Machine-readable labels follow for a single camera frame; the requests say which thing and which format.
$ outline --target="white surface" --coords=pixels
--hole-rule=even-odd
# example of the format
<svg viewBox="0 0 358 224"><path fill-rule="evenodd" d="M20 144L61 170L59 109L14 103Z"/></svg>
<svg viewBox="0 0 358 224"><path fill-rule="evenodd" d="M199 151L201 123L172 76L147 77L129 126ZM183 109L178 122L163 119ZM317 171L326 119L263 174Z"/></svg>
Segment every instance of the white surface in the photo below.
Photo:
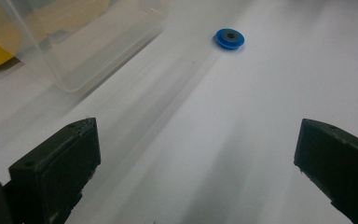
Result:
<svg viewBox="0 0 358 224"><path fill-rule="evenodd" d="M244 48L213 42L222 27ZM103 164L67 223L351 223L293 165L303 118L358 136L358 1L176 0L165 31L93 92L0 69L0 181L96 117Z"/></svg>

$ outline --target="blue disc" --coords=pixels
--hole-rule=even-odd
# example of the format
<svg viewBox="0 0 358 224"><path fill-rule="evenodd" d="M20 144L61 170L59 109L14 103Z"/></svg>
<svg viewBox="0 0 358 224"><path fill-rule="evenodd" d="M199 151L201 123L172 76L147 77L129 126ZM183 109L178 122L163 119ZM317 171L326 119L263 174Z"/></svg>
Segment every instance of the blue disc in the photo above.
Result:
<svg viewBox="0 0 358 224"><path fill-rule="evenodd" d="M216 41L223 49L237 49L245 43L245 38L236 30L221 29L216 33Z"/></svg>

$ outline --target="transparent plastic container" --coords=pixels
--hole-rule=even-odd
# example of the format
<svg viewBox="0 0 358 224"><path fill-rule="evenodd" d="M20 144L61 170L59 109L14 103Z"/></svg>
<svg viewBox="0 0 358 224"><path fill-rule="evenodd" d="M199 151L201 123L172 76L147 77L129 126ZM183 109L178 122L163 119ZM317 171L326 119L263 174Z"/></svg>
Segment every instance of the transparent plastic container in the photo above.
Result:
<svg viewBox="0 0 358 224"><path fill-rule="evenodd" d="M0 0L0 46L65 91L96 83L156 34L170 0Z"/></svg>

